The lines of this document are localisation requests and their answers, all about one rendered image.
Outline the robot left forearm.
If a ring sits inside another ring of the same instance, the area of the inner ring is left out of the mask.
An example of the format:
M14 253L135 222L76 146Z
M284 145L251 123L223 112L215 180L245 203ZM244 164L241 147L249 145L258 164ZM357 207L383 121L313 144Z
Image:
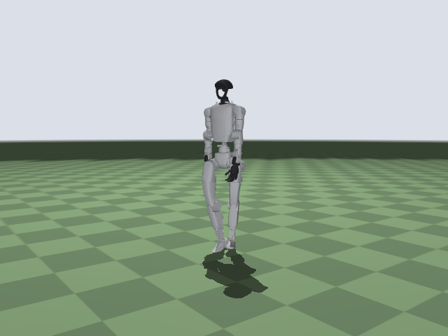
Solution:
M239 131L239 140L234 141L234 151L233 151L233 157L236 157L236 163L241 162L241 156L242 156L242 145L243 145L243 133L242 131ZM233 159L233 158L232 158Z

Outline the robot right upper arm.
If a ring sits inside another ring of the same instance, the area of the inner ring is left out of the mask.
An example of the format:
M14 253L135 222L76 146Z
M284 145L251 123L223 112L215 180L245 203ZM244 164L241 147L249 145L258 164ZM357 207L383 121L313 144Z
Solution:
M203 133L203 137L205 139L212 139L213 138L212 133L211 133L210 109L211 109L211 107L206 108L204 110L206 130Z

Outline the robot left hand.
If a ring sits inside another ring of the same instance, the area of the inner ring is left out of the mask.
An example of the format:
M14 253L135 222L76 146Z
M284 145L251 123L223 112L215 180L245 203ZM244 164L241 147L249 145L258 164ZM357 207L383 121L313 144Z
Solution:
M239 164L236 163L236 159L237 159L236 157L233 157L233 159L232 159L233 165L231 166L231 169L225 174L225 175L227 175L230 173L229 177L226 179L227 182L233 182L238 177L238 173L239 173L238 166L240 165L240 163Z

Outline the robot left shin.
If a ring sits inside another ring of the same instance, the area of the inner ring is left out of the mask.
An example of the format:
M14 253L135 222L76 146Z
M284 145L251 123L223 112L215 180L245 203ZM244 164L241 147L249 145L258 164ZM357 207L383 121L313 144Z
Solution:
M238 217L239 217L239 203L237 208L236 205L232 204L229 210L228 225L230 229L230 240L233 239L233 241L235 241L235 230L238 223Z

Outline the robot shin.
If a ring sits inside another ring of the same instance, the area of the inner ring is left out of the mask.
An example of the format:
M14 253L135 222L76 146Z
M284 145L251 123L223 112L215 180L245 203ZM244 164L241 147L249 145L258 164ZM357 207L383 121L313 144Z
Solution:
M210 206L207 206L207 210L208 210L211 224L216 233L217 239L219 238L218 242L223 243L225 241L224 234L223 234L223 212L222 211L212 211Z
M238 217L239 217L239 203L237 208L236 205L232 204L229 210L228 225L230 229L230 240L233 239L233 241L235 241L235 230L238 223Z

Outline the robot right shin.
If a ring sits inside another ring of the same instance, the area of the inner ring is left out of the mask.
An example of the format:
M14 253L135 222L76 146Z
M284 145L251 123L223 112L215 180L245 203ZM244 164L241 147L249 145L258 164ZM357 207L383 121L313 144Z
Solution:
M224 234L223 234L223 212L222 211L212 211L210 206L207 206L207 210L208 210L211 224L216 233L217 239L219 238L218 242L223 243L225 241Z

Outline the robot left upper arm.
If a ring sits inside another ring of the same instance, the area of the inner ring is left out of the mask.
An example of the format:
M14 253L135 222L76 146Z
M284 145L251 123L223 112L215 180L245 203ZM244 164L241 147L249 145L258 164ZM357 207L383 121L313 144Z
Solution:
M235 131L232 131L232 138L239 139L239 131L243 131L244 116L246 109L243 106L233 105L233 113L235 114Z

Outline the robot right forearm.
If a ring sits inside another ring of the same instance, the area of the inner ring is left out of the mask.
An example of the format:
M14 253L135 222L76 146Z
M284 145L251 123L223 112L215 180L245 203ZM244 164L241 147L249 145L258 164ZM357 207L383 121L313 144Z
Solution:
M210 160L212 158L212 143L213 143L213 140L204 138L204 143L205 143L204 155L208 155L208 160Z

